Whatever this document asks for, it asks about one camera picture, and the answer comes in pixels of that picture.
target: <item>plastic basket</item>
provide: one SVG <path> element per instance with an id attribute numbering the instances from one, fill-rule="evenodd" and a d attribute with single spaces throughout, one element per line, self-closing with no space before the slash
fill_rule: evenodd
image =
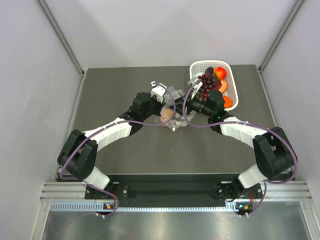
<path id="1" fill-rule="evenodd" d="M 239 103 L 238 93 L 231 67 L 226 62 L 218 60 L 196 61 L 190 66 L 190 79 L 204 74 L 209 67 L 213 67 L 214 69 L 217 67 L 223 67 L 226 70 L 226 77 L 224 80 L 228 83 L 228 87 L 223 95 L 231 98 L 233 105 L 225 110 L 231 111 L 235 109 Z"/>

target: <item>plastic bag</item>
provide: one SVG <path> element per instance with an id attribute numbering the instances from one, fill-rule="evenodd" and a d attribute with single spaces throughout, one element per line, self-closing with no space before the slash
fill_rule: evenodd
<path id="1" fill-rule="evenodd" d="M 185 95 L 184 91 L 181 89 L 175 90 L 174 86 L 170 86 L 167 88 L 168 91 L 172 94 L 173 98 L 176 100 L 182 96 Z M 174 111 L 169 108 L 170 106 L 173 105 L 173 102 L 171 100 L 171 97 L 169 94 L 164 95 L 164 107 L 161 110 L 161 116 L 156 116 L 154 118 L 154 122 L 159 124 L 159 123 L 165 123 L 174 113 Z M 196 115 L 195 111 L 191 111 L 191 113 L 187 116 L 187 119 L 191 121 L 191 119 Z M 175 132 L 178 128 L 187 126 L 187 122 L 183 116 L 181 116 L 179 113 L 175 113 L 173 116 L 172 120 L 165 124 L 164 126 L 170 128 L 173 132 Z"/>

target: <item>metal floor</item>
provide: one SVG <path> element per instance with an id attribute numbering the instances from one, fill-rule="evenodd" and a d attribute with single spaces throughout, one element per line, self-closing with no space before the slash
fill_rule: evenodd
<path id="1" fill-rule="evenodd" d="M 83 213 L 51 212 L 54 231 Z M 308 240 L 298 202 L 265 202 L 252 217 L 226 212 L 121 212 L 103 220 L 87 215 L 42 240 Z"/>
<path id="2" fill-rule="evenodd" d="M 230 113 L 238 119 L 273 127 L 274 122 L 255 65 L 232 65 L 239 104 Z M 89 69 L 75 119 L 86 131 L 113 121 L 131 106 L 152 81 L 187 92 L 189 66 Z M 192 120 L 208 124 L 197 114 Z M 108 174 L 240 173 L 255 163 L 253 150 L 209 128 L 144 126 L 135 135 L 99 151 L 96 166 Z"/>

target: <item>bunch of grapes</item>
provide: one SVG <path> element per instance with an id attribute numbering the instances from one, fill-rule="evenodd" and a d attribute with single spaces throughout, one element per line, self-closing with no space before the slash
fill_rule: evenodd
<path id="1" fill-rule="evenodd" d="M 221 82 L 214 74 L 214 69 L 212 67 L 209 67 L 203 75 L 198 76 L 198 79 L 201 79 L 202 82 L 202 86 L 196 94 L 198 99 L 206 101 L 209 91 L 219 90 L 221 87 Z"/>

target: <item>white panel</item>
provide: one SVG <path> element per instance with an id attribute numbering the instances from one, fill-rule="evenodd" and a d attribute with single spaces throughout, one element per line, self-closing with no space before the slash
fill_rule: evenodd
<path id="1" fill-rule="evenodd" d="M 261 64 L 295 0 L 47 0 L 85 68 Z"/>
<path id="2" fill-rule="evenodd" d="M 279 123 L 320 211 L 320 1 L 305 1 L 264 71 Z"/>
<path id="3" fill-rule="evenodd" d="M 0 239 L 29 239 L 80 76 L 35 0 L 0 3 Z"/>

